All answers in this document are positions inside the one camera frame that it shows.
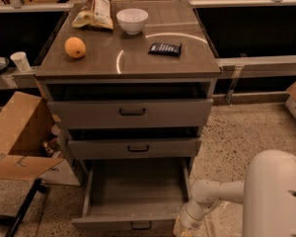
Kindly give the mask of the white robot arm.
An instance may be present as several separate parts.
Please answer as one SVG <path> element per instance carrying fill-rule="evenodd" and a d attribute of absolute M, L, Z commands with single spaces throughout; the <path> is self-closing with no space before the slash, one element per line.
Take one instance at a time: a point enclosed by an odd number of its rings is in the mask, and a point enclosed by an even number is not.
<path fill-rule="evenodd" d="M 243 182 L 195 181 L 174 235 L 194 237 L 222 201 L 243 206 L 242 237 L 296 237 L 296 156 L 265 150 L 253 158 Z"/>

